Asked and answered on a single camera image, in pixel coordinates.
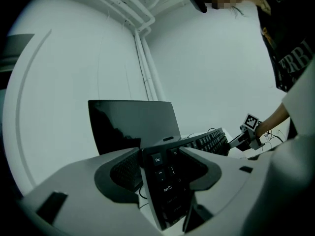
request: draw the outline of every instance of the white sleeve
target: white sleeve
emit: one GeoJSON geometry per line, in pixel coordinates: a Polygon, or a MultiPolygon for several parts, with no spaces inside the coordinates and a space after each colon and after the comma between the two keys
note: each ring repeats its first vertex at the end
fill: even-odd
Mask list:
{"type": "Polygon", "coordinates": [[[315,134],[315,58],[282,100],[299,135],[315,134]]]}

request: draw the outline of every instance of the forearm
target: forearm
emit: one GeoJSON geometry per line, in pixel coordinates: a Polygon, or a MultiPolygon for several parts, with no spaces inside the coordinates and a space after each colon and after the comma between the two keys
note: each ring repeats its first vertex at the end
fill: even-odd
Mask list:
{"type": "Polygon", "coordinates": [[[257,127],[256,136],[261,137],[263,133],[273,129],[288,118],[289,114],[285,109],[283,103],[281,103],[277,110],[275,110],[269,118],[267,118],[257,127]]]}

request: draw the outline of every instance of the computer monitor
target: computer monitor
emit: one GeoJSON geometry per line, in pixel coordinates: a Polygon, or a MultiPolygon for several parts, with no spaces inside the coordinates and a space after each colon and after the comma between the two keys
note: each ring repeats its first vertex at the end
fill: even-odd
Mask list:
{"type": "Polygon", "coordinates": [[[171,102],[90,100],[89,114],[99,154],[180,139],[171,102]]]}

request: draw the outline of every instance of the black shirt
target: black shirt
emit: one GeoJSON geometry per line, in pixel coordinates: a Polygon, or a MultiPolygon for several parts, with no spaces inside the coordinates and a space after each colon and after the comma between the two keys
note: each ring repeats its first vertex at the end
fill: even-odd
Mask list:
{"type": "Polygon", "coordinates": [[[313,0],[267,1],[271,16],[258,7],[261,34],[274,69],[276,86],[288,92],[315,53],[313,0]]]}

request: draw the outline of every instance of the keyboard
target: keyboard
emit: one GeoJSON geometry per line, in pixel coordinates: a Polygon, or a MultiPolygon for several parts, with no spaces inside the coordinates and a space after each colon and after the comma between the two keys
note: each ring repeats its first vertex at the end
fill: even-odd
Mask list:
{"type": "Polygon", "coordinates": [[[165,230],[188,211],[191,193],[189,183],[207,172],[207,167],[180,151],[180,147],[195,148],[227,156],[228,142],[222,129],[217,129],[177,142],[144,148],[141,167],[146,176],[147,188],[153,206],[153,216],[161,230],[165,230]]]}

